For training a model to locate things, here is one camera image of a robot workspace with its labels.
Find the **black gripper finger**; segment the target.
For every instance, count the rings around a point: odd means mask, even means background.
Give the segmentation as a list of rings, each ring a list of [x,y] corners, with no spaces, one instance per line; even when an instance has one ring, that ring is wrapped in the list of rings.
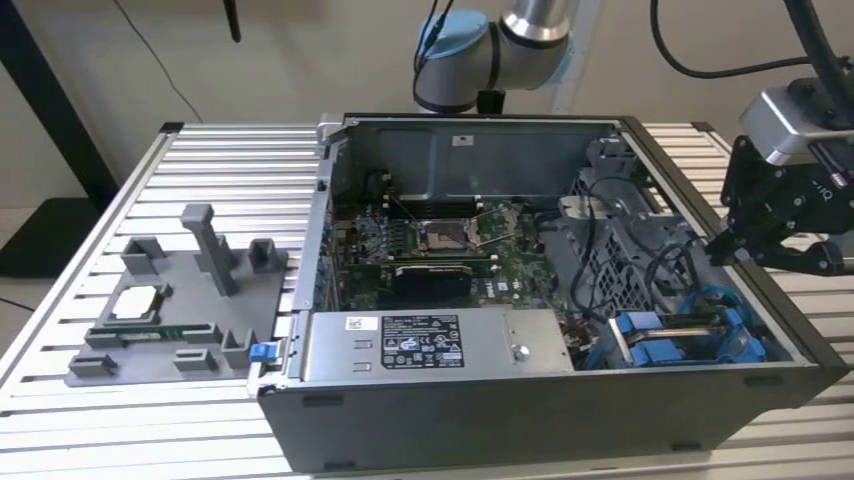
[[[809,275],[840,274],[840,248],[829,241],[813,242],[803,251],[780,242],[755,244],[755,262],[763,267]]]
[[[771,231],[775,219],[767,212],[729,211],[721,219],[721,230],[704,247],[711,266],[731,266],[752,261],[768,266]]]

